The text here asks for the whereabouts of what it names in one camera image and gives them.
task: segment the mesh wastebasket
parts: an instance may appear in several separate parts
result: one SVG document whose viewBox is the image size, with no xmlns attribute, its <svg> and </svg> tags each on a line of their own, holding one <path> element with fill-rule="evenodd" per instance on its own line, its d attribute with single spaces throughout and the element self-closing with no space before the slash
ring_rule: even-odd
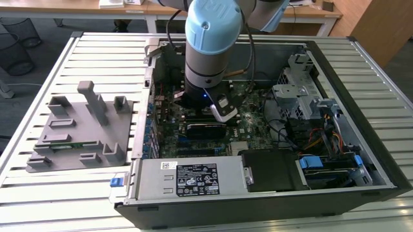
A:
<svg viewBox="0 0 413 232">
<path fill-rule="evenodd" d="M 35 67 L 33 59 L 19 43 L 19 36 L 0 34 L 0 67 L 11 76 L 27 74 Z"/>
<path fill-rule="evenodd" d="M 25 47 L 37 47 L 42 43 L 37 28 L 30 18 L 0 18 L 6 30 L 17 34 Z"/>
</svg>

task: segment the blue latch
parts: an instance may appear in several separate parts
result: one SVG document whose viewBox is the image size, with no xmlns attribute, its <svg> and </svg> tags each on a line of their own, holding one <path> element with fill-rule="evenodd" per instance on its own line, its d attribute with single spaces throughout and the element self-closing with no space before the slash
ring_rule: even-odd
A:
<svg viewBox="0 0 413 232">
<path fill-rule="evenodd" d="M 150 146 L 149 145 L 143 145 L 143 151 L 149 152 L 150 151 Z"/>
<path fill-rule="evenodd" d="M 307 156 L 300 160 L 301 168 L 323 168 L 321 158 L 319 156 Z"/>
<path fill-rule="evenodd" d="M 363 159 L 361 159 L 360 155 L 355 155 L 355 160 L 356 160 L 357 165 L 361 166 L 363 165 Z"/>
<path fill-rule="evenodd" d="M 123 187 L 123 177 L 111 179 L 111 187 Z"/>
</svg>

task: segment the warning label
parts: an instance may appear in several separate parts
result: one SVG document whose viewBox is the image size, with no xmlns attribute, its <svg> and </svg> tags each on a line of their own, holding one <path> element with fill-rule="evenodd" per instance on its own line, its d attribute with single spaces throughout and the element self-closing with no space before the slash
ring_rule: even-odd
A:
<svg viewBox="0 0 413 232">
<path fill-rule="evenodd" d="M 177 166 L 177 195 L 180 197 L 218 194 L 217 163 Z"/>
</svg>

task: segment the motherboard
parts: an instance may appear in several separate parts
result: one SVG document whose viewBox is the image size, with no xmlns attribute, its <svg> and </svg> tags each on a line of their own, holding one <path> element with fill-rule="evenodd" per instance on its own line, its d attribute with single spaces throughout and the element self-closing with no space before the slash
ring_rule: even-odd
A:
<svg viewBox="0 0 413 232">
<path fill-rule="evenodd" d="M 229 86 L 241 92 L 248 82 L 229 82 Z M 241 150 L 274 147 L 262 113 L 265 89 L 252 92 L 237 116 L 226 123 L 217 122 L 209 108 L 196 111 L 177 105 L 174 92 L 176 86 L 157 88 L 161 158 L 233 156 Z"/>
</svg>

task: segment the circuit board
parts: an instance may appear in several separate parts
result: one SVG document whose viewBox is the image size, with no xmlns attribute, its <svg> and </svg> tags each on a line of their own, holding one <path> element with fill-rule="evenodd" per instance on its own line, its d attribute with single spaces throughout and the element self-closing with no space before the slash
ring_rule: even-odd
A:
<svg viewBox="0 0 413 232">
<path fill-rule="evenodd" d="M 245 91 L 248 83 L 236 82 L 234 91 Z M 212 116 L 205 122 L 189 121 L 186 117 L 194 116 L 196 111 L 185 109 L 173 102 L 176 87 L 164 86 L 157 92 L 157 116 L 161 139 L 161 158 L 184 158 L 201 156 L 232 156 L 230 144 L 245 141 L 249 149 L 266 149 L 274 147 L 270 129 L 264 122 L 262 101 L 264 90 L 254 90 L 246 103 L 238 107 L 238 114 L 232 119 L 233 124 L 226 125 L 226 135 L 218 140 L 190 140 L 186 137 L 188 125 L 197 123 L 218 123 L 213 119 L 210 109 L 202 110 L 202 114 Z M 186 155 L 185 151 L 200 151 L 200 154 Z"/>
</svg>

